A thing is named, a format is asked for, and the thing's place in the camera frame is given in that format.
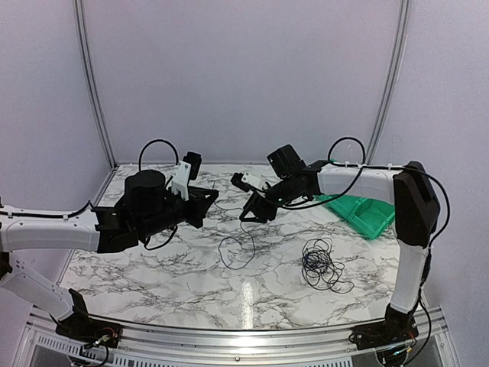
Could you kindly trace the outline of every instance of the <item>white marble tabletop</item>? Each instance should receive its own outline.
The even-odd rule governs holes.
[[[151,165],[169,175],[174,167]],[[99,204],[112,206],[123,194],[124,179],[138,171],[122,166]],[[300,211],[279,209],[267,224],[244,223],[240,209],[250,196],[230,183],[234,172],[250,172],[277,181],[268,166],[203,165],[192,184],[219,190],[204,226],[179,225],[173,241],[153,252],[142,245],[118,254],[76,251],[62,285],[83,294],[89,312],[139,323],[211,329],[287,329],[326,326],[382,317],[397,273],[399,248],[388,229],[368,241],[324,206]],[[163,243],[168,233],[155,235],[150,246]],[[308,239],[330,237],[332,257],[345,264],[342,280],[352,281],[350,293],[317,291],[303,280],[301,252]]]

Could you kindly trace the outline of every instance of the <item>marble surface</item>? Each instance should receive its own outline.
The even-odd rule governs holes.
[[[174,167],[152,165],[165,174]],[[100,205],[111,206],[123,194],[124,179],[136,165],[122,166]],[[244,223],[254,237],[256,255],[241,270],[233,267],[252,255],[251,240],[240,228],[240,209],[250,193],[230,183],[234,172],[250,172],[276,182],[268,166],[203,165],[194,186],[219,190],[204,227],[182,224],[173,241],[149,252],[142,245],[98,255],[76,251],[62,285],[85,297],[91,313],[169,326],[211,329],[287,329],[325,326],[382,317],[397,273],[399,248],[391,229],[375,241],[360,237],[345,222],[318,206],[301,211],[279,209],[268,224]],[[164,242],[167,233],[152,238]],[[301,276],[301,251],[308,239],[330,237],[332,257],[345,263],[342,279],[350,293],[316,291]]]

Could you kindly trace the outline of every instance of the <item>green container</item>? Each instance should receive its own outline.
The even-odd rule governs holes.
[[[316,199],[321,201],[330,197],[321,195]],[[351,227],[368,239],[376,239],[381,235],[395,217],[393,205],[364,197],[345,195],[325,205],[345,218]]]

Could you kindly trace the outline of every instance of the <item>white wall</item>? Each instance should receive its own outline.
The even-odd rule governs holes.
[[[108,174],[83,77],[72,2],[0,2],[0,195],[33,209],[73,210]],[[22,255],[54,279],[66,251]],[[0,290],[0,365],[17,348],[30,304]]]
[[[86,2],[115,156],[167,138],[205,162],[265,161],[292,143],[307,161],[371,136],[400,2]],[[353,159],[350,152],[338,159]],[[172,161],[155,147],[147,161]]]
[[[419,160],[449,192],[426,294],[441,304],[462,366],[489,360],[489,3],[416,1],[375,161]]]

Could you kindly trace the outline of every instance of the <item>vertical metal post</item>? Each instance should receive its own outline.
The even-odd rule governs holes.
[[[115,160],[114,151],[112,150],[107,125],[105,123],[105,118],[102,111],[102,105],[100,103],[99,93],[97,92],[96,78],[93,72],[92,58],[90,57],[90,49],[86,31],[83,0],[73,0],[73,6],[75,9],[76,31],[78,34],[79,48],[82,54],[83,70],[85,72],[86,84],[88,87],[90,102],[92,104],[93,115],[95,117],[105,158],[107,159],[110,168],[114,170],[117,167],[117,161]]]
[[[382,95],[381,105],[377,113],[377,119],[374,125],[374,131],[371,139],[368,143],[367,149],[367,163],[371,164],[377,147],[379,145],[382,131],[384,130],[385,122],[387,120],[387,113],[389,112],[390,101],[394,87],[397,81],[397,77],[400,72],[400,66],[403,60],[404,47],[406,45],[407,26],[410,16],[411,0],[401,0],[399,8],[399,21],[397,24],[396,40],[394,41],[394,48],[392,51],[392,57],[390,59],[390,68],[385,83],[384,94]]]

